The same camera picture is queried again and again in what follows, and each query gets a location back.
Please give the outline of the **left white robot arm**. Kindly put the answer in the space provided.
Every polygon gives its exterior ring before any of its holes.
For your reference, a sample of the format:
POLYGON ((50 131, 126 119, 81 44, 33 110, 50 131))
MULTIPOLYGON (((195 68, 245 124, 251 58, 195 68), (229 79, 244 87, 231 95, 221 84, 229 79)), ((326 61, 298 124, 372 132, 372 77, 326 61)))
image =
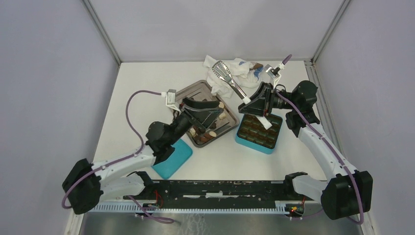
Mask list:
POLYGON ((132 152, 95 163, 77 161, 62 183, 62 207, 84 214, 116 197, 137 195, 149 199, 154 187, 141 169, 165 162, 175 151, 173 145, 193 126, 210 127, 223 112, 219 103, 183 98, 172 123, 152 122, 145 137, 140 137, 141 145, 132 152))

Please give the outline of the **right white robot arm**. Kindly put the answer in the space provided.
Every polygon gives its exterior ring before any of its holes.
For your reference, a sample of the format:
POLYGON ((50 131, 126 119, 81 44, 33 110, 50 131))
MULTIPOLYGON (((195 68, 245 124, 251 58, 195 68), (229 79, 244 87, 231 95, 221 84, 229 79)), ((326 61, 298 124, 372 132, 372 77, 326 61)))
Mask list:
POLYGON ((286 175, 283 195, 295 200, 300 195, 321 204, 324 213, 332 220, 351 219, 362 225, 364 215, 371 208, 373 177, 368 171, 359 171, 336 148, 325 133, 313 106, 317 101, 317 86, 304 80, 291 91, 278 90, 271 83, 261 82, 252 96, 237 89, 242 99, 238 111, 254 115, 269 129, 266 118, 273 109, 286 109, 286 124, 294 135, 310 150, 324 172, 327 181, 316 180, 307 173, 286 175))

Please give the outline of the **steel tongs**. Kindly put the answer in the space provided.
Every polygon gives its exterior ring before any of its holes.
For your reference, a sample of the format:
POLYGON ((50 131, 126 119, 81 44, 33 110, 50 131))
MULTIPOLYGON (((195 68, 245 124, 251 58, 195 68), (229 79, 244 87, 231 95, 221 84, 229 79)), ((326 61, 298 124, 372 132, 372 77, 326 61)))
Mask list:
POLYGON ((251 101, 242 88, 233 79, 232 74, 229 68, 225 65, 224 61, 217 61, 213 65, 212 70, 220 80, 227 83, 234 90, 238 97, 242 99, 244 104, 248 104, 251 101))

